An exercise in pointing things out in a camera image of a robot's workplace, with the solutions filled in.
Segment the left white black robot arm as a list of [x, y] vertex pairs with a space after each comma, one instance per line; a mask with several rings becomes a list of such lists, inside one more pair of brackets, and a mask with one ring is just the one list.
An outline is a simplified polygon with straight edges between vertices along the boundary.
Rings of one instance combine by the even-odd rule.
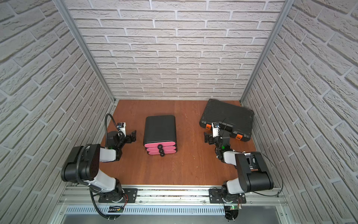
[[136, 141], [136, 131], [130, 135], [123, 131], [107, 133], [109, 148], [100, 144], [87, 144], [72, 148], [62, 170], [61, 179], [87, 186], [99, 203], [134, 203], [138, 190], [122, 188], [120, 181], [100, 170], [100, 163], [119, 161], [125, 144]]

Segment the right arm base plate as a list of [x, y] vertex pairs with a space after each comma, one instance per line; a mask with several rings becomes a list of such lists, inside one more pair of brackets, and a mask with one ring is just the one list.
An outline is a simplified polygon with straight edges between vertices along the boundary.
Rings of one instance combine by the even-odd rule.
[[208, 192], [210, 203], [245, 204], [247, 202], [243, 193], [229, 194], [219, 188], [210, 188]]

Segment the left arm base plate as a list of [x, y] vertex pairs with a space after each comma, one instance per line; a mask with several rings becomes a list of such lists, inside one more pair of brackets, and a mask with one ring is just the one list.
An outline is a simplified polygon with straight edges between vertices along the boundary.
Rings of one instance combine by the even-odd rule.
[[137, 198], [137, 188], [124, 188], [122, 192], [106, 192], [100, 193], [99, 203], [135, 203]]

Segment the black drawer cabinet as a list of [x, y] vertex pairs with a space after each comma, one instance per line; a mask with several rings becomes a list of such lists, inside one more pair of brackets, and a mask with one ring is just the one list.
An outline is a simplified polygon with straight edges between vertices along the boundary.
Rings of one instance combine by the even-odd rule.
[[144, 146], [174, 146], [177, 143], [174, 115], [149, 116], [145, 120]]

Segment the pink top drawer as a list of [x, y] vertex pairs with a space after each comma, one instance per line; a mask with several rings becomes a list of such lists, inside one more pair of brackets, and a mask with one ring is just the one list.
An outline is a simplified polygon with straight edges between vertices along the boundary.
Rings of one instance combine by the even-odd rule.
[[166, 141], [166, 142], [155, 142], [155, 143], [147, 143], [144, 145], [145, 148], [158, 148], [159, 145], [163, 147], [175, 146], [176, 142], [174, 141]]

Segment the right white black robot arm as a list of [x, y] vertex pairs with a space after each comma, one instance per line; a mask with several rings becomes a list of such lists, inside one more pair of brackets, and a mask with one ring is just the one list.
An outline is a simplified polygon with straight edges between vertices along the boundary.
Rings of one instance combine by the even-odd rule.
[[215, 193], [220, 197], [220, 203], [240, 204], [246, 201], [245, 193], [273, 189], [273, 178], [260, 152], [243, 153], [233, 150], [227, 133], [204, 133], [204, 142], [215, 145], [216, 157], [237, 170], [237, 178], [226, 181], [221, 190]]

